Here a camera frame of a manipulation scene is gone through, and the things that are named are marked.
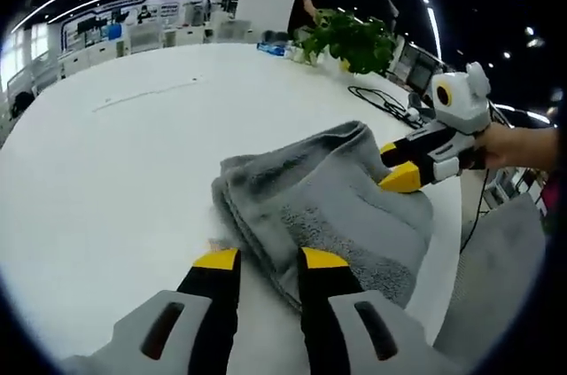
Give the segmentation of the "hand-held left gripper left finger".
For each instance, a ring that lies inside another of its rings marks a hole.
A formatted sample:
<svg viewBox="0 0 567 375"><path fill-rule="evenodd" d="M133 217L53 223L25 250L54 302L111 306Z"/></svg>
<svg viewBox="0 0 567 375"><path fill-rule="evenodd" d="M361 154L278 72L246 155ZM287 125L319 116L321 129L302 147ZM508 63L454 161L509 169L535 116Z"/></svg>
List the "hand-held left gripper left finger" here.
<svg viewBox="0 0 567 375"><path fill-rule="evenodd" d="M92 355L63 360L65 374L224 374L237 331L241 252L194 261L174 291L163 290L113 326Z"/></svg>

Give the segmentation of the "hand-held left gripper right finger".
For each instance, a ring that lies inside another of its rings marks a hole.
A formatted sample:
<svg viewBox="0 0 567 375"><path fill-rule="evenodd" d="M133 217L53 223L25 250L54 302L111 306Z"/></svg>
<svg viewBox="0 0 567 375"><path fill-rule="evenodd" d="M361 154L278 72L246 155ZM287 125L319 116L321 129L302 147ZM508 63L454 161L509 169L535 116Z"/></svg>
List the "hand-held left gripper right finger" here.
<svg viewBox="0 0 567 375"><path fill-rule="evenodd" d="M340 256L300 248L298 286L311 373L447 373L423 327L378 290L363 290Z"/></svg>

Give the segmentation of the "person's right hand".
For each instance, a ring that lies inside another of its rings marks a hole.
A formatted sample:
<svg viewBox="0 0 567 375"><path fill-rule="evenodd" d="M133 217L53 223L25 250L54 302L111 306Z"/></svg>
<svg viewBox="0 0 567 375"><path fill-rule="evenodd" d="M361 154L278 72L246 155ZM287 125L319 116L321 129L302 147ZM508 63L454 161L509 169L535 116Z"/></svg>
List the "person's right hand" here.
<svg viewBox="0 0 567 375"><path fill-rule="evenodd" d="M475 145L484 151L487 168L519 167L522 162L516 131L499 123L490 124L480 133Z"/></svg>

